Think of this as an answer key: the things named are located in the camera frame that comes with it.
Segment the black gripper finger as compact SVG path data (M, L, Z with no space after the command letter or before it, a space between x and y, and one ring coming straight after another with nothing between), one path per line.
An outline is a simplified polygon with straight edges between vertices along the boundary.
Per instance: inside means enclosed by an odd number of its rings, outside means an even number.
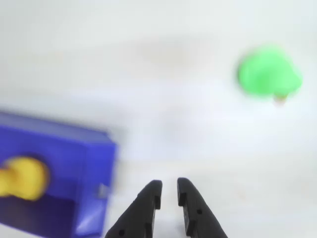
M227 238L217 218L189 179L177 179L177 195L178 206L183 208L186 236Z
M161 205L162 181L149 182L108 230L106 238L152 238L155 212Z

